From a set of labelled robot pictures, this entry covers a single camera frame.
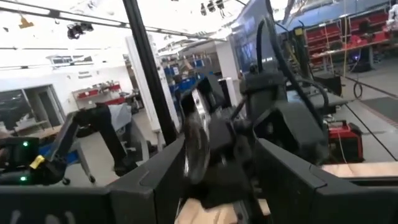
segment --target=ceiling light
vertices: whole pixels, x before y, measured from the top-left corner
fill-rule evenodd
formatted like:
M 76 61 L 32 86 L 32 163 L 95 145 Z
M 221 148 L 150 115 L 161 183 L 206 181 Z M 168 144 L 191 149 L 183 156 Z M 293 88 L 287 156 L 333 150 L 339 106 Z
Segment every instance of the ceiling light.
M 81 23 L 81 24 L 74 24 L 68 26 L 68 38 L 79 39 L 81 35 L 85 34 L 87 31 L 91 32 L 94 28 L 91 24 Z
M 50 10 L 48 9 L 41 9 L 39 7 L 33 7 L 33 6 L 24 6 L 20 5 L 18 3 L 13 3 L 13 2 L 0 2 L 0 7 L 5 8 L 5 9 L 11 9 L 11 10 L 16 10 L 16 11 L 22 11 L 22 12 L 33 12 L 37 14 L 50 14 Z
M 206 13 L 206 7 L 205 7 L 205 4 L 203 4 L 203 3 L 200 3 L 200 13 L 201 13 L 203 16 L 207 15 L 207 13 Z
M 216 5 L 218 9 L 224 9 L 224 3 L 223 0 L 217 0 Z
M 107 25 L 112 25 L 112 26 L 120 26 L 121 22 L 117 21 L 109 21 L 105 19 L 97 19 L 97 18 L 92 18 L 92 17 L 87 17 L 87 16 L 80 16 L 80 15 L 75 15 L 67 12 L 61 12 L 60 13 L 60 18 L 61 19 L 74 19 L 78 21 L 86 21 L 86 22 L 92 22 L 92 23 L 98 23 L 98 24 L 107 24 Z
M 207 4 L 207 9 L 209 10 L 209 12 L 215 12 L 216 11 L 216 7 L 214 7 L 213 1 L 209 1 L 209 4 Z
M 20 28 L 20 29 L 25 29 L 25 28 L 32 27 L 32 26 L 34 26 L 33 22 L 28 22 L 28 21 L 25 19 L 25 17 L 23 17 L 23 16 L 21 15 L 21 24 L 19 24 L 19 28 Z

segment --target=wooden board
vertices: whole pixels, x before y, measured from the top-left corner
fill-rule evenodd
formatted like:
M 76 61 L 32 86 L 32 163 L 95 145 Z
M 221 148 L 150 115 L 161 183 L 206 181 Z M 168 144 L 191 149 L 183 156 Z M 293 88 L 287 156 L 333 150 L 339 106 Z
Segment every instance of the wooden board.
M 322 169 L 338 177 L 398 176 L 398 162 L 327 165 Z M 263 213 L 269 214 L 267 202 L 264 199 L 260 199 L 259 202 Z M 175 224 L 231 224 L 236 222 L 232 205 L 222 205 L 204 210 L 200 202 L 190 199 L 182 208 Z
M 60 126 L 56 126 L 53 128 L 45 128 L 44 130 L 40 129 L 37 132 L 28 135 L 28 137 L 35 137 L 35 138 L 40 138 L 40 139 L 47 138 L 51 135 L 58 134 L 58 132 L 60 132 L 60 130 L 61 130 L 61 127 L 62 126 L 60 125 Z

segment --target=white wall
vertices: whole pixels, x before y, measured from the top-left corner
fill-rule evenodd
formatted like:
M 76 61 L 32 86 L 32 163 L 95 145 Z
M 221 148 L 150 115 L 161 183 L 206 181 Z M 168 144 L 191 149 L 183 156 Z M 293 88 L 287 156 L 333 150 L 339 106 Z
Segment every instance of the white wall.
M 79 72 L 89 71 L 92 77 L 79 79 Z M 65 114 L 77 110 L 72 91 L 87 88 L 97 83 L 118 81 L 122 91 L 131 92 L 132 85 L 123 63 L 82 65 L 59 68 L 30 68 L 0 72 L 0 91 L 53 85 Z
M 217 42 L 216 50 L 223 77 L 231 77 L 233 80 L 237 80 L 239 71 L 236 66 L 234 50 L 231 42 Z

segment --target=gray floor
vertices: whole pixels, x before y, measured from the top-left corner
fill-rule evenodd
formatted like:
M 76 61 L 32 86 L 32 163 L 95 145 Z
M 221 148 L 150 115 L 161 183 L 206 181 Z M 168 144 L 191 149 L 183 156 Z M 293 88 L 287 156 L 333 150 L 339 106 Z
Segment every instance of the gray floor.
M 361 82 L 384 89 L 393 94 L 398 95 L 398 64 L 396 62 L 384 62 L 379 64 L 376 70 L 362 73 L 358 77 Z M 350 77 L 356 78 L 357 75 L 351 74 Z M 347 79 L 343 80 L 346 85 L 343 89 L 343 95 L 346 99 L 354 100 L 353 82 Z M 370 88 L 364 87 L 363 99 L 373 99 L 385 97 L 386 95 L 376 92 Z M 375 114 L 368 111 L 362 103 L 352 101 L 349 106 L 354 112 L 366 123 L 372 132 L 388 147 L 388 149 L 398 158 L 398 131 L 388 122 L 379 118 Z M 364 132 L 364 157 L 366 162 L 384 162 L 393 161 L 394 159 L 387 153 L 387 151 L 369 134 L 365 127 L 351 114 L 346 107 L 341 107 L 335 114 L 336 119 L 346 119 L 349 122 L 357 124 Z M 134 115 L 134 120 L 138 123 L 144 136 L 153 144 L 156 143 L 155 134 L 150 130 L 149 122 L 145 111 L 141 111 Z M 88 160 L 91 172 L 97 180 L 97 185 L 106 185 L 117 179 L 112 171 L 113 160 L 110 153 L 101 138 L 96 133 L 87 138 L 81 139 L 83 151 Z M 71 186 L 90 186 L 91 183 L 84 175 L 81 167 L 78 164 L 72 165 L 67 169 L 67 177 L 71 179 Z

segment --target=workbench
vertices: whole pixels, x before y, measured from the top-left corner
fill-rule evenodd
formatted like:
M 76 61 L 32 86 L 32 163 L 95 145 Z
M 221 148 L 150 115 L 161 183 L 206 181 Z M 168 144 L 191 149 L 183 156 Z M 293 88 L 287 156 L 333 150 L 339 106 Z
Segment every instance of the workbench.
M 323 170 L 338 177 L 393 177 L 398 176 L 398 162 L 362 163 L 327 165 Z M 260 206 L 265 215 L 270 214 L 267 201 L 260 199 Z M 205 211 L 197 200 L 189 199 L 175 224 L 232 224 L 236 215 L 231 204 L 222 205 Z
M 369 47 L 369 63 L 370 63 L 371 68 L 374 68 L 374 66 L 373 66 L 374 65 L 374 63 L 373 63 L 373 48 L 372 48 L 372 46 L 373 45 L 377 45 L 377 44 L 386 44 L 389 41 L 390 41 L 389 39 L 382 39 L 382 40 L 377 40 L 377 41 L 374 41 L 374 42 L 371 42 L 371 43 L 367 43 L 367 44 L 362 44 L 362 45 L 356 45 L 356 46 L 353 46 L 353 47 L 348 47 L 346 49 L 342 48 L 342 49 L 339 49 L 339 50 L 329 50 L 329 51 L 326 51 L 326 52 L 322 52 L 320 54 L 312 55 L 311 59 L 315 59 L 315 58 L 320 58 L 321 57 L 322 58 L 322 63 L 323 63 L 323 70 L 325 72 L 327 72 L 328 71 L 328 66 L 327 66 L 328 57 L 331 57 L 333 55 L 343 54 L 346 51 L 347 52 L 351 52 L 353 50 L 359 50 L 359 49 L 362 49 L 362 48 L 365 48 L 365 47 Z

